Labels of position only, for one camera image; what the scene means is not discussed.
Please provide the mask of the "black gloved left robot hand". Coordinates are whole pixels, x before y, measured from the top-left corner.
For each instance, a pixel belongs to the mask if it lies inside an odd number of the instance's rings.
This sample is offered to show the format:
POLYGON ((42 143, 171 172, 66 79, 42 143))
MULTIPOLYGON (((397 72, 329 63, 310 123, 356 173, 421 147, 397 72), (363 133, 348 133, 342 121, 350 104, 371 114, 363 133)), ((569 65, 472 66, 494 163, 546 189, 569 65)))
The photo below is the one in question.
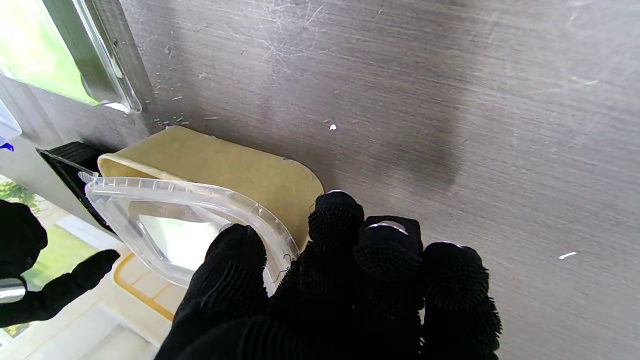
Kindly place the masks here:
POLYGON ((157 360, 496 360, 502 323, 477 251, 423 246, 418 221, 318 196, 309 241, 272 295, 254 228, 206 251, 157 360))

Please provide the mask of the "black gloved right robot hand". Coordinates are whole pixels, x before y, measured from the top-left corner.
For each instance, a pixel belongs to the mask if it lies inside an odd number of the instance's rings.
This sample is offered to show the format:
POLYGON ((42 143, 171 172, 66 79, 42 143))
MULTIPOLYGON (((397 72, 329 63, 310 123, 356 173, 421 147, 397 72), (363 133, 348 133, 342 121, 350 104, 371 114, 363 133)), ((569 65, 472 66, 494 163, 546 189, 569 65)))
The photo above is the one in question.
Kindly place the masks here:
POLYGON ((0 326, 48 321, 86 292, 94 289, 121 255, 114 249, 98 251, 46 283, 40 290, 29 289, 25 272, 32 269, 48 235, 30 208, 17 202, 1 201, 0 326))

